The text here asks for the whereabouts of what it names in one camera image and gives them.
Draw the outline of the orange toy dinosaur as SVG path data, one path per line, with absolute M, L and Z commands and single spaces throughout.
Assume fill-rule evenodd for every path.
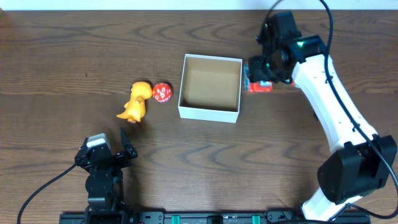
M 131 85 L 130 99 L 124 105 L 124 111 L 116 116 L 130 123 L 141 122 L 146 113 L 145 101 L 152 97 L 152 87 L 147 82 L 135 82 Z

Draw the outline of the red grey toy fire truck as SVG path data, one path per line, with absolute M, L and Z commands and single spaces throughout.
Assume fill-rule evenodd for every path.
M 258 81 L 258 82 L 251 82 L 249 79 L 249 61 L 245 61 L 244 67 L 244 88 L 247 93 L 255 94 L 255 93 L 269 93 L 274 89 L 274 85 L 276 82 L 273 81 Z

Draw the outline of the red ball with white letters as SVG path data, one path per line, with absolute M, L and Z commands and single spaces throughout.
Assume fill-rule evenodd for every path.
M 152 96 L 159 103 L 169 101 L 172 97 L 172 88 L 167 83 L 158 83 L 153 87 Z

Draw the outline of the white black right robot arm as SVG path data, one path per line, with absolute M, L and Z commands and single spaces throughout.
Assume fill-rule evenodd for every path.
M 341 222 L 347 208 L 394 179 L 397 144 L 381 137 L 364 119 L 342 85 L 330 45 L 304 37 L 293 14 L 269 14 L 256 38 L 262 54 L 251 57 L 249 83 L 282 82 L 301 89 L 326 134 L 331 156 L 318 168 L 319 188 L 301 207 L 307 223 Z

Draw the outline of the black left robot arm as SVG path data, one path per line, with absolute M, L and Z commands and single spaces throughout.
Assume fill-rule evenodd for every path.
M 75 164 L 89 173 L 85 183 L 89 208 L 96 212 L 122 210 L 124 187 L 122 169 L 138 156 L 125 129 L 121 128 L 123 152 L 113 154 L 104 133 L 85 138 Z

